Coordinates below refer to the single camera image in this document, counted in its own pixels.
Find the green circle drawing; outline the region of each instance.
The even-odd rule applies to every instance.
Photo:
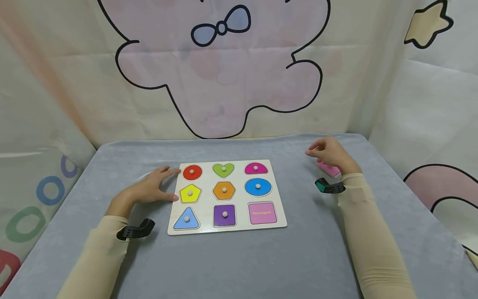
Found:
[[[20,233],[17,230],[18,223],[29,215],[35,215],[38,217],[40,221],[34,229],[32,229],[29,233]],[[25,209],[21,210],[20,212],[16,213],[8,222],[7,227],[5,228],[5,234],[7,238],[15,243],[23,243],[33,239],[38,233],[42,230],[43,226],[45,225],[46,220],[45,216],[43,215],[42,211],[39,208],[31,206],[26,207]]]

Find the wrist strap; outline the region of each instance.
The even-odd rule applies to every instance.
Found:
[[[342,182],[330,185],[325,178],[315,181],[315,186],[322,193],[337,194],[345,191],[345,186]]]
[[[155,223],[153,220],[146,218],[145,220],[143,220],[143,222],[141,223],[139,227],[131,226],[131,225],[123,227],[123,229],[116,234],[116,237],[122,241],[125,241],[128,238],[129,239],[143,238],[148,236],[151,233],[154,225]]]

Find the green heart puzzle piece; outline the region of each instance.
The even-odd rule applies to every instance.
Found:
[[[222,177],[222,178],[225,178],[227,177],[228,175],[231,174],[231,172],[234,170],[234,165],[231,164],[231,163],[228,163],[226,165],[221,165],[221,164],[215,164],[214,166],[212,166],[212,170],[214,170],[214,172]]]

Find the blue triangle puzzle piece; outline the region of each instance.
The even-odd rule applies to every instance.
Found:
[[[189,221],[186,222],[184,220],[184,218],[188,216],[189,217]],[[196,219],[196,216],[194,215],[193,213],[193,209],[192,208],[186,208],[186,210],[184,210],[183,214],[181,215],[181,217],[179,217],[179,219],[176,221],[176,223],[174,224],[174,229],[175,230],[187,230],[187,229],[196,229],[199,227],[199,222],[197,221]]]

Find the gray table cover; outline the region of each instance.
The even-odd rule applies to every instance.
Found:
[[[137,206],[151,235],[130,243],[113,298],[361,298],[326,175],[305,149],[319,137],[253,140],[122,141],[102,146],[23,263],[2,299],[54,298],[111,198],[154,168],[184,162],[269,159],[288,227],[168,236],[170,204]],[[478,272],[450,233],[368,141],[338,140],[362,167],[403,254],[419,298],[478,298]],[[173,192],[175,179],[166,184]]]

